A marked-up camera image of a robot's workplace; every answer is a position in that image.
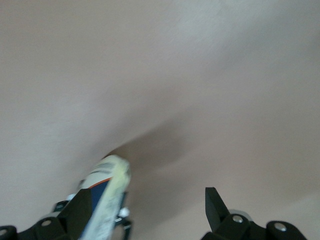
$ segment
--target gray background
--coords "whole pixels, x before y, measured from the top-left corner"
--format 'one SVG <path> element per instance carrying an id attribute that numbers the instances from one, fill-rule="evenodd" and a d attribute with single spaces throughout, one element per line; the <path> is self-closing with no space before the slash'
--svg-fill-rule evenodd
<path id="1" fill-rule="evenodd" d="M 110 151 L 134 240 L 198 240 L 205 187 L 320 239 L 320 1 L 1 0 L 0 225 Z"/>

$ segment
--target screw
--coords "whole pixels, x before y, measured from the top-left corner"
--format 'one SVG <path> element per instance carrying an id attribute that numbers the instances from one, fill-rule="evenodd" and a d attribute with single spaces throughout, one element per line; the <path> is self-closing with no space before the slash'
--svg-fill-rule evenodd
<path id="1" fill-rule="evenodd" d="M 278 229 L 279 231 L 281 231 L 281 232 L 287 231 L 286 226 L 283 225 L 283 224 L 280 223 L 280 222 L 276 222 L 276 223 L 274 224 L 274 227 L 275 227 L 276 229 Z"/>
<path id="2" fill-rule="evenodd" d="M 232 219 L 233 219 L 233 221 L 235 221 L 236 223 L 239 223 L 239 224 L 241 224 L 241 223 L 243 223 L 243 219 L 242 219 L 242 217 L 240 217 L 240 216 L 238 216 L 238 215 L 234 215 L 233 217 L 232 217 Z"/>
<path id="3" fill-rule="evenodd" d="M 43 221 L 42 223 L 41 223 L 41 226 L 42 227 L 45 227 L 45 226 L 48 226 L 48 225 L 50 225 L 51 224 L 51 220 L 45 220 L 45 221 Z"/>
<path id="4" fill-rule="evenodd" d="M 1 229 L 0 230 L 0 236 L 5 235 L 8 232 L 7 229 Z"/>

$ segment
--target orange stripe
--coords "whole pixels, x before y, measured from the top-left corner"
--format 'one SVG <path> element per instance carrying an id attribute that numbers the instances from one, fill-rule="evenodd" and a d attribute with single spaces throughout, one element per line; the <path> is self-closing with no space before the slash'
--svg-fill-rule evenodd
<path id="1" fill-rule="evenodd" d="M 91 189 L 91 188 L 93 188 L 93 187 L 95 187 L 95 186 L 97 186 L 97 185 L 99 185 L 99 184 L 108 182 L 110 179 L 111 179 L 111 177 L 109 177 L 109 178 L 107 178 L 107 179 L 105 179 L 105 180 L 102 180 L 102 181 L 100 181 L 100 182 L 97 182 L 96 184 L 93 184 L 93 185 L 90 186 L 89 188 Z"/>

